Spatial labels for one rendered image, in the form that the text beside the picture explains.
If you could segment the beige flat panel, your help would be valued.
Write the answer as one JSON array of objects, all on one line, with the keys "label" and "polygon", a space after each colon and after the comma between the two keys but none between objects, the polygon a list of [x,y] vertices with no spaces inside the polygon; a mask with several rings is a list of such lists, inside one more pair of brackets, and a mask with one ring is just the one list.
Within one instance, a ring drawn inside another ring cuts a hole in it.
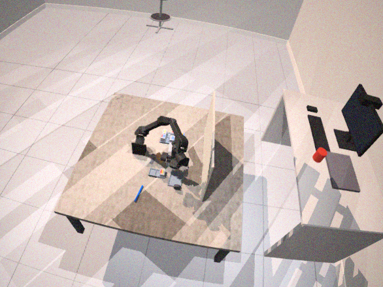
[{"label": "beige flat panel", "polygon": [[201,202],[214,169],[215,92],[212,95],[207,122],[204,130],[203,166],[201,179]]}]

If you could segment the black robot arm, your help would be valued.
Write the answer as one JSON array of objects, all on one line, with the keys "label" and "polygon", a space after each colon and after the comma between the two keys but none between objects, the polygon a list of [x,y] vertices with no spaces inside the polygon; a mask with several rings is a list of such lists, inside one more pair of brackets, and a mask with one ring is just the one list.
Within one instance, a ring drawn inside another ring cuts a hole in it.
[{"label": "black robot arm", "polygon": [[[135,135],[136,135],[135,143],[144,144],[145,142],[144,137],[147,137],[147,135],[150,134],[150,130],[153,130],[159,126],[168,126],[169,124],[175,135],[175,142],[171,143],[172,144],[171,154],[174,155],[175,158],[171,158],[169,167],[172,169],[179,169],[181,165],[186,163],[187,157],[185,156],[184,153],[187,152],[187,149],[188,149],[188,140],[182,134],[176,122],[176,119],[169,118],[166,116],[160,116],[157,118],[155,122],[152,122],[148,124],[147,126],[139,126],[137,130],[135,131]],[[184,149],[181,147],[183,147]]]}]

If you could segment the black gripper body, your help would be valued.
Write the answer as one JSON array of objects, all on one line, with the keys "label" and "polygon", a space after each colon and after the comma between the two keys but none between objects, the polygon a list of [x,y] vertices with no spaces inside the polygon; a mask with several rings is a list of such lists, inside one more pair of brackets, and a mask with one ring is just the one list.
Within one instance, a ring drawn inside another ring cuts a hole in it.
[{"label": "black gripper body", "polygon": [[[160,158],[160,160],[161,161],[166,161],[166,159],[167,159],[167,161],[171,161],[171,158],[175,158],[175,156],[174,155],[172,155],[171,154],[171,156],[168,156],[168,153],[166,153],[166,152],[162,152],[162,155],[161,155],[161,158]],[[188,163],[189,163],[189,158],[186,158],[186,163],[185,164],[183,164],[182,166],[184,166],[184,167],[187,167],[188,166]]]}]

